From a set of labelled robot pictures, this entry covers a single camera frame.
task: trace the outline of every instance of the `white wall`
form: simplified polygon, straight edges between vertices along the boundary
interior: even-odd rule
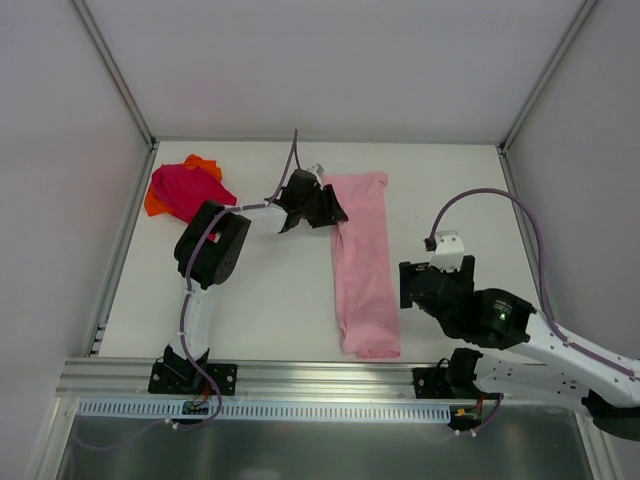
[[[560,320],[640,357],[640,2],[603,0],[517,139],[521,195],[541,217]],[[640,444],[615,441],[628,479]]]
[[[89,0],[158,136],[497,143],[581,0]]]
[[[0,2],[0,477],[82,353],[144,146],[65,0]]]

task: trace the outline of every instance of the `white table surface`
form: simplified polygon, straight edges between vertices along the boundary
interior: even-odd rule
[[[397,265],[428,260],[423,238],[441,206],[475,187],[506,189],[494,147],[300,143],[303,167],[321,163],[330,174],[382,170],[386,189],[392,278]],[[289,151],[283,142],[161,142],[154,169],[191,153],[215,159],[224,185],[241,203],[270,195]],[[185,224],[169,215],[137,220],[100,356],[156,358],[176,334],[182,279],[173,249]],[[512,206],[481,195],[458,203],[441,229],[455,229],[476,256],[476,287],[504,288],[537,306]],[[334,315],[330,229],[306,223],[283,235],[247,239],[231,278],[216,288],[210,358],[353,361],[340,351]],[[433,362],[463,342],[443,335],[417,308],[400,311],[400,362]],[[505,359],[523,357],[493,352]]]

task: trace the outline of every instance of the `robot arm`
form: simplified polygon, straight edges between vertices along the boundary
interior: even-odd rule
[[[209,355],[209,330],[214,312],[214,285],[221,285],[233,273],[251,227],[252,233],[284,233],[301,220],[312,228],[348,221],[331,185],[322,185],[322,167],[297,169],[279,197],[264,208],[228,212],[214,224],[192,261],[201,237],[226,207],[204,202],[180,237],[174,250],[183,277],[184,298],[181,328],[156,362],[158,382],[178,393],[200,392],[202,377],[185,351],[204,368]]]
[[[583,414],[612,435],[640,440],[640,380],[571,348],[544,314],[499,289],[475,290],[475,259],[464,255],[455,232],[436,235],[429,263],[400,264],[402,308],[413,303],[436,318],[443,332],[482,348],[525,355],[545,365],[505,362],[471,349],[456,349],[446,373],[460,395],[508,393],[539,399]],[[571,343],[640,372],[640,361],[623,357],[561,329]]]

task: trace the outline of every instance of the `fabric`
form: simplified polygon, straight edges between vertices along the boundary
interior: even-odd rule
[[[151,176],[149,191],[166,207],[165,211],[187,223],[205,200],[214,200],[222,205],[235,205],[238,201],[207,170],[183,164],[158,168]]]
[[[219,182],[222,181],[222,170],[218,168],[218,164],[215,160],[205,160],[198,155],[191,154],[186,158],[182,165],[189,170],[193,170],[196,167],[203,168],[216,180]],[[147,195],[144,198],[144,209],[150,217],[160,215],[161,213],[171,213],[169,206],[165,205],[156,195],[153,185],[149,185],[149,190],[147,190]]]
[[[400,355],[398,304],[391,283],[384,189],[387,174],[327,175],[349,221],[333,227],[331,256],[342,351],[359,358]]]

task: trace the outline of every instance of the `white panel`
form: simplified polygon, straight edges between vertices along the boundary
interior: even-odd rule
[[[154,134],[497,143],[580,0],[91,0]]]
[[[143,145],[66,2],[1,2],[0,65],[0,476],[19,479]]]
[[[640,357],[640,2],[601,2],[512,149],[539,212],[559,320]],[[640,445],[614,440],[627,478]]]
[[[242,203],[268,196],[284,166],[288,143],[161,142],[156,166],[190,153],[219,161],[225,185]],[[429,259],[422,239],[444,203],[479,186],[505,188],[490,146],[300,143],[303,166],[331,174],[383,170],[392,279],[397,265]],[[535,301],[535,289],[511,204],[502,197],[466,199],[445,216],[477,257],[478,288],[505,288]],[[173,249],[184,223],[144,210],[136,224],[100,356],[156,358],[177,332],[182,277]],[[209,342],[223,359],[349,361],[340,351],[335,319],[330,229],[306,223],[283,235],[249,238],[236,269],[216,288]],[[448,357],[461,341],[417,308],[401,310],[399,361]]]

